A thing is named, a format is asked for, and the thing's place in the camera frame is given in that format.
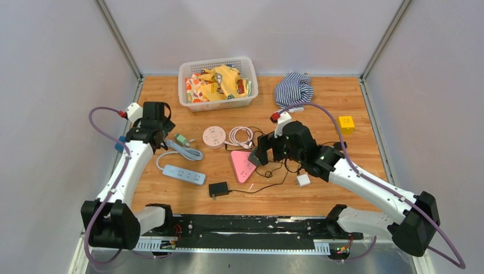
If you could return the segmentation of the dark green adapter plug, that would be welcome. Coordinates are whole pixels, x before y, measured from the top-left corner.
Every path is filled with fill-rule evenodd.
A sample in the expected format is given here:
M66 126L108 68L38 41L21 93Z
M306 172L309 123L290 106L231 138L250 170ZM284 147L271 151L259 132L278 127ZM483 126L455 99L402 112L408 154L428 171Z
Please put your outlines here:
M250 155L250 156L248 157L248 161L249 161L251 164L253 164L255 167L260 166L260 161L259 161L259 159L258 159L256 156L254 156L254 155Z

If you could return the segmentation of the pink triangular power strip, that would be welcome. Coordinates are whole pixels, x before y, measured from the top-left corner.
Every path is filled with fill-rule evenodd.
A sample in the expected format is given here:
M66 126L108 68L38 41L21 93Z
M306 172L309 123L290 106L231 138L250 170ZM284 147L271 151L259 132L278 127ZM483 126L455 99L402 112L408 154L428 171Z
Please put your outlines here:
M230 159L238 183L245 183L256 170L256 166L249 161L251 153L248 151L231 151Z

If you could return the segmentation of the blue cube socket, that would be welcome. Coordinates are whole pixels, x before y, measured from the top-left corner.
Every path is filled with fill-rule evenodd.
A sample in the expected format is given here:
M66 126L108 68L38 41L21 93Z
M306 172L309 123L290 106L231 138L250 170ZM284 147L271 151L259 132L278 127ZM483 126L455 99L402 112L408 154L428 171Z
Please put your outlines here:
M122 154L124 152L124 144L126 142L125 136L120 136L118 138L118 142L115 144L115 149L118 153Z

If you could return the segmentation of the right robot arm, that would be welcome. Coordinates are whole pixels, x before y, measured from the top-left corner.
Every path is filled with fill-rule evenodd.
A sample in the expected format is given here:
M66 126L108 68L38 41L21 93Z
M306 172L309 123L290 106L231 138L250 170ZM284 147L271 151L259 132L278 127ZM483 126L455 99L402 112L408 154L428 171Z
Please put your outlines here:
M342 151L317 144L308 127L299 121L277 126L277 132L260 135L253 155L261 165L273 159L292 160L309 175L357 194L380 209L361 211L347 205L335 206L326 222L329 236L347 232L366 233L390 239L402 251L421 257L429 249L440 226L437 201L423 191L419 195L395 187L357 167Z

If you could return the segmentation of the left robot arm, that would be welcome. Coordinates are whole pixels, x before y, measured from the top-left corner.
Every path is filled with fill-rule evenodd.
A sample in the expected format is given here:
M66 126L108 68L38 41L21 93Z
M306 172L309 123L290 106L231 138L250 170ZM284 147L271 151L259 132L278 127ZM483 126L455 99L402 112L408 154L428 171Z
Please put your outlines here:
M131 103L116 113L132 124L124 140L93 127L121 147L120 160L104 189L94 200L86 200L80 213L89 247L132 250L146 232L167 236L174 231L170 205L151 203L133 212L132 200L146 165L158 149L168 148L165 139L175 124L165 102Z

